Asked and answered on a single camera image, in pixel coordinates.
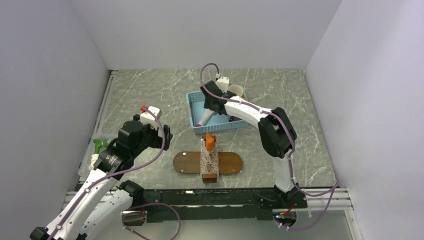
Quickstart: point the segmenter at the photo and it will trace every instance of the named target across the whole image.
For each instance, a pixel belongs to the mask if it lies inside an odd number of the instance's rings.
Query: white wall
[[[109,69],[305,69],[341,0],[73,0]]]
[[[343,0],[306,77],[365,240],[423,239],[424,2]]]
[[[60,212],[107,80],[70,1],[0,2],[1,239],[29,239]]]

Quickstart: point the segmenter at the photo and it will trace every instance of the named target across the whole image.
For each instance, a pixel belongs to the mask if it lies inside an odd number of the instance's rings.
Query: blue basket
[[[194,129],[194,133],[197,135],[228,129],[243,128],[249,125],[248,122],[244,120],[229,121],[230,116],[215,114],[210,117],[206,125],[196,126],[203,114],[206,112],[206,109],[203,108],[205,96],[201,91],[194,91],[187,93],[186,99],[190,125]]]

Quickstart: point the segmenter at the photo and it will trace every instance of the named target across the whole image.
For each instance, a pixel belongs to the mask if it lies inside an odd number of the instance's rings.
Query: oval wooden board
[[[242,170],[243,160],[235,152],[218,152],[218,161],[219,174],[236,174]],[[179,152],[173,158],[172,165],[177,172],[182,174],[200,174],[200,152]]]

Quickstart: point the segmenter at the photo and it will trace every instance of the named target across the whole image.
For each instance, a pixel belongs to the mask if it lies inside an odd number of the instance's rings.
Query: gray marble surface
[[[174,156],[183,151],[199,151],[200,136],[190,127],[186,93],[199,91],[198,69],[120,70],[107,108],[102,132],[117,134],[122,124],[140,113],[142,105],[163,111],[163,124],[171,127],[173,139],[168,151],[151,165],[127,173],[144,188],[257,188],[274,185],[274,165],[261,145],[253,126],[215,132],[218,150],[235,152],[243,159],[242,171],[221,174],[217,183],[203,184],[200,174],[178,173]],[[221,76],[231,84],[244,86],[249,102],[265,108],[283,108],[297,132],[294,174],[301,187],[330,187],[336,182],[321,128],[311,101],[304,73],[298,69],[222,69]],[[205,81],[215,77],[207,69]],[[147,149],[135,160],[135,166],[151,160],[158,149]]]

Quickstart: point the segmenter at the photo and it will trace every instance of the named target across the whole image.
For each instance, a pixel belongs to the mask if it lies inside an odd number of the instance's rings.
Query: robotic arm
[[[100,153],[86,182],[71,202],[47,227],[36,227],[30,239],[92,240],[113,216],[131,206],[141,205],[144,202],[144,189],[128,180],[119,186],[106,203],[95,209],[102,197],[122,178],[123,173],[102,178],[129,170],[134,165],[134,159],[148,147],[160,149],[164,142],[163,149],[169,148],[173,137],[170,127],[163,126],[164,141],[158,136],[159,128],[155,118],[159,120],[161,113],[160,109],[151,106],[148,112],[136,114],[133,120],[125,122],[118,137]]]
[[[252,103],[249,103],[249,105],[241,104],[242,102],[246,103],[246,101],[230,91],[222,92],[213,80],[205,83],[200,89],[205,96],[205,109],[210,109],[220,115],[225,114],[240,118],[259,130],[263,148],[269,155],[274,157],[275,186],[284,193],[286,202],[289,202],[293,195],[297,193],[294,186],[296,180],[294,179],[292,181],[290,178],[290,167],[287,161],[287,152],[293,149],[293,147],[283,126],[274,116],[267,114],[271,112],[277,115],[283,121],[291,139],[294,141],[297,135],[286,112],[280,107],[269,109],[256,106]],[[259,109],[259,112],[251,106],[255,106]]]

